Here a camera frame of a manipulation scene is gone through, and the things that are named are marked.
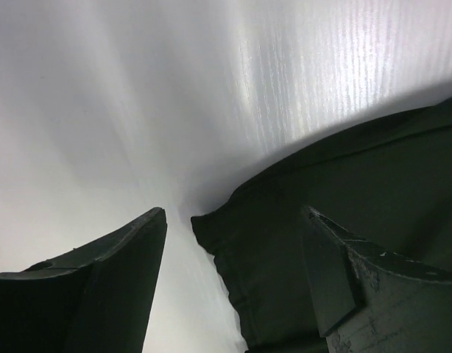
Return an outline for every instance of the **dark object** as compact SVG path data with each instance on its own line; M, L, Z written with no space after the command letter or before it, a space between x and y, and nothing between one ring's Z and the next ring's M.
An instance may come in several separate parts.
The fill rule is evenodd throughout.
M303 203L391 252L452 271L452 98L305 147L192 218L251 352L287 352L290 342L304 350L319 339L303 281ZM345 300L350 313L359 298Z
M166 229L155 208L72 252L0 274L0 353L141 352Z
M358 238L309 207L302 220L314 311L331 353L452 352L451 272Z

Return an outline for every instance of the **scratched plastic surface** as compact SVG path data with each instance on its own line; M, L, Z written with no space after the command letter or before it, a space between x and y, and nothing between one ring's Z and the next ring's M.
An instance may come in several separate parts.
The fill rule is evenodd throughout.
M0 1L0 271L154 206L145 352L242 352L188 218L345 126L452 95L452 0Z

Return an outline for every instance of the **dark fabric fold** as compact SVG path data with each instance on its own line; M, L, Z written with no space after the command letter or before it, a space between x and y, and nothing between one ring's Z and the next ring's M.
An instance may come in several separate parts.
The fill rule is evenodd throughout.
M444 232L443 248L452 249L444 227L452 213L452 98L324 138L192 218L251 352L318 338L300 251L301 204L390 251L452 271L452 252L441 256L431 246Z

